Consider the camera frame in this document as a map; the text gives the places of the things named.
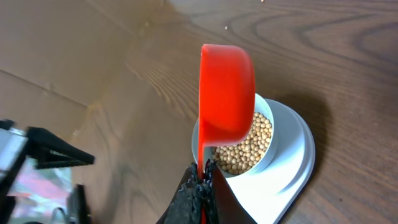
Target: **wood grain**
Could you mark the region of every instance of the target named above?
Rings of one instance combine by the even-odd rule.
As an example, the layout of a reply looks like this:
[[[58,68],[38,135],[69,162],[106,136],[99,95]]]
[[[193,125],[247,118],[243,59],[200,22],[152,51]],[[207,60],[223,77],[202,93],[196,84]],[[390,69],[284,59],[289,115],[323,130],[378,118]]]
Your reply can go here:
[[[154,223],[166,209],[192,160],[208,43],[246,49],[256,91],[313,133],[313,177],[284,222],[398,223],[397,11],[397,1],[161,2],[73,140],[97,157],[74,173],[95,222]]]

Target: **white bowl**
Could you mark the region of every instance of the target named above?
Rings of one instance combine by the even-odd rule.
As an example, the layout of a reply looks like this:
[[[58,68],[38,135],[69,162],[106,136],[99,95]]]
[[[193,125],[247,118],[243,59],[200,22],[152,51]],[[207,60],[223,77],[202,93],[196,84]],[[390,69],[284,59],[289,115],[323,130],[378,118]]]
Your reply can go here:
[[[228,172],[225,172],[221,170],[225,178],[231,178],[231,177],[237,177],[237,176],[243,176],[243,175],[254,175],[258,174],[261,171],[263,171],[268,164],[271,162],[271,160],[274,158],[275,152],[277,150],[277,145],[278,145],[278,140],[277,140],[277,133],[275,132],[275,123],[274,123],[274,117],[272,115],[272,111],[269,108],[268,103],[265,101],[263,97],[258,95],[256,93],[256,99],[255,99],[255,105],[254,105],[254,111],[262,113],[267,119],[269,119],[271,125],[272,125],[272,136],[271,136],[271,141],[268,146],[268,150],[264,154],[264,156],[260,159],[260,161],[254,165],[251,169],[246,171],[243,174],[239,175],[233,175]],[[195,159],[195,162],[198,162],[198,121],[195,124],[195,127],[193,128],[193,133],[192,133],[192,154],[193,158]],[[211,147],[205,147],[205,156],[203,160],[203,167],[206,164],[207,159],[211,159],[212,151]]]

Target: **kitchen scale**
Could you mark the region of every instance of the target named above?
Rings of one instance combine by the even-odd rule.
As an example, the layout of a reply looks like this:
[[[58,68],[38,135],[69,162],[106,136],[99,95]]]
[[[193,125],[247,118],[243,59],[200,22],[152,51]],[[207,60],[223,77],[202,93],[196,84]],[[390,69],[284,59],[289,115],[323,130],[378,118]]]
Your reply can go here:
[[[226,179],[244,209],[258,223],[277,223],[309,180],[315,162],[311,130],[294,110],[266,99],[274,116],[278,148],[261,173]],[[193,157],[197,162],[197,152]]]

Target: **table surface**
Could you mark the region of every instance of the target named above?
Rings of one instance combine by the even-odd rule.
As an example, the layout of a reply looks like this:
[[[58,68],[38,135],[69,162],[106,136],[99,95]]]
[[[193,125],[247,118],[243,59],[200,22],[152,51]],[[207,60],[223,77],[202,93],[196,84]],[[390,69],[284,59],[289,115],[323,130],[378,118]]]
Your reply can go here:
[[[283,222],[398,223],[397,1],[150,2],[72,141],[96,156],[73,170],[95,223],[154,223],[166,209],[193,160],[204,43],[247,50],[256,92],[313,133],[313,177]]]

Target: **red measuring cup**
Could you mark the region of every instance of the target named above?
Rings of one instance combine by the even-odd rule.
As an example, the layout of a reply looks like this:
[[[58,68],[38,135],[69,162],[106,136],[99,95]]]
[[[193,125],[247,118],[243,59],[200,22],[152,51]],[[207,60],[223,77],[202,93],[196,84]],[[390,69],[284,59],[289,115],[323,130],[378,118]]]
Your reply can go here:
[[[205,44],[199,82],[198,175],[203,176],[205,146],[242,141],[254,113],[254,69],[240,47]]]

